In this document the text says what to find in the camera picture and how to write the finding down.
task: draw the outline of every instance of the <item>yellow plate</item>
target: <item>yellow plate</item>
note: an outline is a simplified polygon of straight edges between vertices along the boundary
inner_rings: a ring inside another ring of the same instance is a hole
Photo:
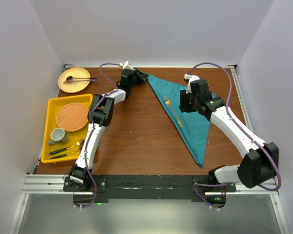
[[[76,151],[78,149],[77,147],[74,147],[69,150],[65,150],[55,155],[50,155],[50,152],[59,150],[62,148],[66,148],[72,145],[76,145],[76,143],[79,140],[85,139],[87,135],[88,125],[84,126],[82,129],[73,133],[66,132],[68,137],[68,143],[66,143],[65,145],[60,145],[60,144],[48,145],[48,141],[51,139],[50,134],[52,130],[58,127],[56,122],[56,116],[58,112],[60,111],[62,107],[72,102],[82,103],[87,108],[90,108],[90,105],[92,102],[92,95],[84,94],[84,95],[69,96],[69,97],[58,97],[58,98],[52,98],[48,102],[47,117],[45,120],[44,135],[43,135],[42,155],[41,155],[41,162],[43,163],[50,163],[50,162],[56,163],[56,162],[76,160],[79,156],[79,153],[74,153],[74,154],[64,156],[61,158],[50,159],[53,156]]]
[[[74,67],[63,72],[58,80],[58,85],[61,90],[67,93],[76,93],[83,90],[90,81],[74,82],[70,84],[63,84],[66,81],[67,77],[76,77],[76,78],[90,78],[90,73],[81,67]]]

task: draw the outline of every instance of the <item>metal frame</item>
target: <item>metal frame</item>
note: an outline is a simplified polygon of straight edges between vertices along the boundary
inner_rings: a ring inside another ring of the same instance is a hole
[[[235,70],[235,66],[229,66],[229,68],[231,69],[231,74],[232,74],[234,84],[238,93],[238,97],[242,107],[242,112],[243,112],[246,126],[252,131],[251,121],[249,119],[248,111],[245,106],[245,102],[241,92],[239,79]],[[77,192],[77,193],[63,192],[63,185],[64,185],[63,176],[64,175],[27,175],[26,176],[24,184],[23,184],[23,188],[21,190],[19,203],[14,215],[14,219],[11,224],[11,228],[9,232],[10,234],[18,233],[30,194],[75,194],[75,195],[90,195],[91,194],[91,192]],[[274,187],[275,180],[270,179],[266,181],[264,185],[267,187]],[[206,193],[206,195],[220,195],[220,194],[221,193]],[[249,189],[249,188],[246,188],[242,183],[236,183],[236,192],[227,193],[227,194],[270,195],[281,233],[282,234],[290,233],[284,212],[281,207],[281,202],[279,199],[278,192],[267,191],[258,186],[252,189]]]

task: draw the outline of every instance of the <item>green handle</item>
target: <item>green handle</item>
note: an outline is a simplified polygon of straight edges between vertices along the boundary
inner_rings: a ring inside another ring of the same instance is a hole
[[[66,155],[68,154],[57,155],[57,156],[51,157],[50,159],[56,159],[56,158],[64,157]]]
[[[52,151],[52,152],[50,152],[50,155],[55,155],[55,154],[57,154],[59,152],[62,152],[64,150],[67,150],[67,148],[63,148],[63,149],[59,149],[59,150]]]

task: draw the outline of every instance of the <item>brown tabletop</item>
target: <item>brown tabletop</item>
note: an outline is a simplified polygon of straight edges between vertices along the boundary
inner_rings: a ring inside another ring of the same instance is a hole
[[[86,68],[96,82],[83,91],[68,94],[60,90],[59,97],[80,94],[102,94],[113,89],[98,68]],[[186,85],[184,74],[189,68],[141,68],[142,72],[158,78]],[[120,68],[104,68],[114,82],[120,79]],[[204,78],[209,89],[227,99],[229,81],[217,68],[197,68],[193,74]],[[230,107],[244,123],[237,95],[233,87]],[[110,175],[206,175],[221,165],[241,163],[241,156],[226,135],[213,124],[205,151],[204,168],[192,158],[174,124],[152,91],[148,82],[134,86],[130,97],[114,107],[111,124],[106,128],[95,154],[93,174]],[[38,174],[68,174],[75,161],[39,163]]]

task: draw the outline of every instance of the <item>gray floor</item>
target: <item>gray floor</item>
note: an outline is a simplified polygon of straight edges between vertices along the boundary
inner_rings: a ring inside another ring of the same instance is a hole
[[[230,195],[221,211],[189,200],[113,199],[74,208],[72,195],[31,195],[20,234],[279,234],[269,195]]]

